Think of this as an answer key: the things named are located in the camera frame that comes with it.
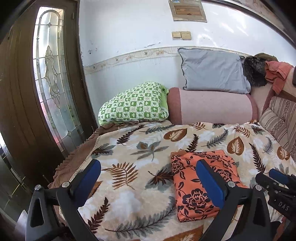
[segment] door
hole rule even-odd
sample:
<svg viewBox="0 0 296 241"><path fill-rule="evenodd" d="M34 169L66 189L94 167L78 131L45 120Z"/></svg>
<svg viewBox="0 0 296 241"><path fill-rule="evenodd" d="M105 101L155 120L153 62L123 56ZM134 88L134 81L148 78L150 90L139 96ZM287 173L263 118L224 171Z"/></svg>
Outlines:
<svg viewBox="0 0 296 241"><path fill-rule="evenodd" d="M0 132L31 183L55 168L96 129L80 66L77 2L37 0L0 45Z"/></svg>

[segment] pink towel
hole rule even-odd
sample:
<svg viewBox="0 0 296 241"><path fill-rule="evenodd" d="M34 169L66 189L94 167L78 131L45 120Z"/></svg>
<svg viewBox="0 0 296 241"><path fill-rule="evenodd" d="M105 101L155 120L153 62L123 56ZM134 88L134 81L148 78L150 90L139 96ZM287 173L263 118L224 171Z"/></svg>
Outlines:
<svg viewBox="0 0 296 241"><path fill-rule="evenodd" d="M272 89L279 94L285 86L286 78L293 68L286 62L266 61L265 62L265 79L273 83Z"/></svg>

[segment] blue gripper pad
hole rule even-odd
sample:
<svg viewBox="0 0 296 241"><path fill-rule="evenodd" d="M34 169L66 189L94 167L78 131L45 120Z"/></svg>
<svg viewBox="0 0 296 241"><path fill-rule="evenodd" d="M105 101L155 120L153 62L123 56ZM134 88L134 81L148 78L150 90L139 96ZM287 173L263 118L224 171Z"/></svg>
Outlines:
<svg viewBox="0 0 296 241"><path fill-rule="evenodd" d="M101 164L96 160L92 167L85 173L79 185L73 192L74 205L76 208L82 207L85 204L100 174Z"/></svg>
<svg viewBox="0 0 296 241"><path fill-rule="evenodd" d="M269 176L272 179L280 182L281 184L288 184L289 183L288 177L275 169L271 169L269 171Z"/></svg>
<svg viewBox="0 0 296 241"><path fill-rule="evenodd" d="M222 209L224 206L223 191L201 161L198 161L196 164L196 175L207 191L207 195L211 199L212 203L216 207Z"/></svg>

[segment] screw head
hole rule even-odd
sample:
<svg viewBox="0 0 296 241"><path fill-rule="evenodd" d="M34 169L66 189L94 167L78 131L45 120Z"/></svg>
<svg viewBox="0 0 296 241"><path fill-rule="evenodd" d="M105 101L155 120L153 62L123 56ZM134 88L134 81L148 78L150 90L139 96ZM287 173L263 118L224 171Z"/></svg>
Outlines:
<svg viewBox="0 0 296 241"><path fill-rule="evenodd" d="M40 184L38 184L38 185L35 186L34 189L35 189L35 191L39 191L41 188L42 188L42 186Z"/></svg>
<svg viewBox="0 0 296 241"><path fill-rule="evenodd" d="M67 187L69 187L70 186L70 183L69 182L63 182L62 183L62 187L63 188L67 188Z"/></svg>
<svg viewBox="0 0 296 241"><path fill-rule="evenodd" d="M235 187L235 183L232 182L232 181L228 182L227 184L228 184L228 186L230 186L231 188L234 188L234 187Z"/></svg>
<svg viewBox="0 0 296 241"><path fill-rule="evenodd" d="M255 188L258 190L258 191L261 191L262 190L262 187L260 185L256 185Z"/></svg>

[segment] stained glass window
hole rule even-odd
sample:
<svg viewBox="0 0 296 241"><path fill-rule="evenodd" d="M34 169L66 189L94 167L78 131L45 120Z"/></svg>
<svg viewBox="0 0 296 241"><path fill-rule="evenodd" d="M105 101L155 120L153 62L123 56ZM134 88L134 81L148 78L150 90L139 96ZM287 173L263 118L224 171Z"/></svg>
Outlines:
<svg viewBox="0 0 296 241"><path fill-rule="evenodd" d="M33 67L39 101L64 157L84 139L66 73L64 10L40 7L33 39Z"/></svg>

